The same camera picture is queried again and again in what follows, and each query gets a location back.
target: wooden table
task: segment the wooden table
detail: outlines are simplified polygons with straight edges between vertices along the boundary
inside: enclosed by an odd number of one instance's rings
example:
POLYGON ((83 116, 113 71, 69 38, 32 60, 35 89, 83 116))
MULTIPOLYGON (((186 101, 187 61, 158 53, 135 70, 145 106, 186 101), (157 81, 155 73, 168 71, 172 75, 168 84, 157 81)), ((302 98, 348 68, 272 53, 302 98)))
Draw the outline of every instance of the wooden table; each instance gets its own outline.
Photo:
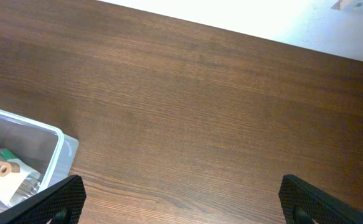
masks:
POLYGON ((104 2, 0 1, 0 109, 80 140, 80 223, 282 223, 284 174, 363 210, 363 62, 104 2))

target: green object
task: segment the green object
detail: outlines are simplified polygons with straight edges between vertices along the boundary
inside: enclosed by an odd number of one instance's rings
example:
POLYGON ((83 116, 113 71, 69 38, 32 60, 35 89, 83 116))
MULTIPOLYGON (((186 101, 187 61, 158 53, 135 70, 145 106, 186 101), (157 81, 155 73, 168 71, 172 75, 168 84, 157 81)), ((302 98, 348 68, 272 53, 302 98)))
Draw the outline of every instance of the green object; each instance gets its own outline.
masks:
POLYGON ((5 161, 9 159, 18 159, 10 150, 8 149, 0 149, 0 157, 5 161))

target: gray plastic container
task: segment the gray plastic container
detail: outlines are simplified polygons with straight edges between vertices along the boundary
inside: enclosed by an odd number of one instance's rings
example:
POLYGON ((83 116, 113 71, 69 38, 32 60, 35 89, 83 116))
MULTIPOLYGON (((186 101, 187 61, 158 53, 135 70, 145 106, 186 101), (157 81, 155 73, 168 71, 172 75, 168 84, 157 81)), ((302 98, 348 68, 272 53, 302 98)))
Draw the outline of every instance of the gray plastic container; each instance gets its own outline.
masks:
MULTIPOLYGON (((68 176, 78 141, 56 127, 0 110, 0 145, 39 171, 39 192, 68 176)), ((0 202, 0 212, 7 207, 0 202)))

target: dark wooden plank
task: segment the dark wooden plank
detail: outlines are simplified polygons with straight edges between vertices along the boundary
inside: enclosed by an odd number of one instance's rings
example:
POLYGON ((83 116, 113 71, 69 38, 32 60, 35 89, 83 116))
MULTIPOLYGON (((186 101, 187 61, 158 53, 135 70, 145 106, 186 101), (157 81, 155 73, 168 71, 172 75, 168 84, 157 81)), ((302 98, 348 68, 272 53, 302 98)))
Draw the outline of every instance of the dark wooden plank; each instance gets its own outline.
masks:
POLYGON ((0 1, 0 108, 80 140, 81 223, 280 223, 284 174, 363 210, 363 62, 98 1, 0 1))

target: plastic bin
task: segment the plastic bin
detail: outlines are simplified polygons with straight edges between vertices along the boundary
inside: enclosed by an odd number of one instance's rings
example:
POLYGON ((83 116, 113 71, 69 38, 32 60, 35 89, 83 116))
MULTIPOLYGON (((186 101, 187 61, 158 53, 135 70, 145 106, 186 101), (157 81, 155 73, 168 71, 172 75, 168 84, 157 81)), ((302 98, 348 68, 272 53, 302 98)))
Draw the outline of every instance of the plastic bin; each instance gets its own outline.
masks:
MULTIPOLYGON (((0 145, 39 171, 39 192, 68 176, 78 141, 56 127, 0 110, 0 145)), ((0 212, 7 207, 0 202, 0 212)))

